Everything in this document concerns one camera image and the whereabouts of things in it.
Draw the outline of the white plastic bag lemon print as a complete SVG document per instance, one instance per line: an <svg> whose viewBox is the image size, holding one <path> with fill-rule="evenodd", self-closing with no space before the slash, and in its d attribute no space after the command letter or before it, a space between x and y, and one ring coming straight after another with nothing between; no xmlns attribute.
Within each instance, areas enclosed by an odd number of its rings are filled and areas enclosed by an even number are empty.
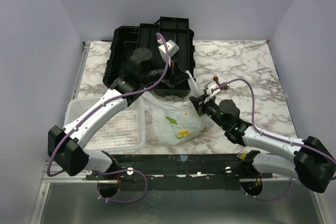
<svg viewBox="0 0 336 224"><path fill-rule="evenodd" d="M157 99L150 92L145 92L140 99L152 116L154 135L162 144L176 145L191 141L213 126L210 119L196 113L190 102L171 105Z"/></svg>

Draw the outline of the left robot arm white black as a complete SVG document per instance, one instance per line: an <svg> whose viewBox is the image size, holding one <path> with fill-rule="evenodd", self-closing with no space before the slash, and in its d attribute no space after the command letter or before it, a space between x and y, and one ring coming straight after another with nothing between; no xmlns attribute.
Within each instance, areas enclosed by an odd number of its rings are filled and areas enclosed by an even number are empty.
<svg viewBox="0 0 336 224"><path fill-rule="evenodd" d="M113 157L103 151L86 152L84 148L97 131L130 105L127 98L137 99L144 92L154 89L163 80L170 60L167 49L164 60L163 72L151 86L145 89L139 88L130 93L109 89L93 107L65 128L53 126L48 131L47 175L55 177L65 172L69 176L75 176L83 170L92 170L104 179L112 179L117 171Z"/></svg>

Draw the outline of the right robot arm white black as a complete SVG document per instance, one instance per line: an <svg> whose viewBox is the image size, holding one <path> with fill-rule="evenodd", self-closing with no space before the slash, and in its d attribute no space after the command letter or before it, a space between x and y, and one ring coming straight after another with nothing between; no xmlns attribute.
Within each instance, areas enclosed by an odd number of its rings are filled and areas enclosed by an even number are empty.
<svg viewBox="0 0 336 224"><path fill-rule="evenodd" d="M233 100L205 95L190 97L199 116L207 115L233 144L264 150L249 157L241 165L249 178L259 173L274 173L297 179L317 193L325 192L335 174L335 158L322 142L313 136L306 139L284 137L253 126L240 118L240 110Z"/></svg>

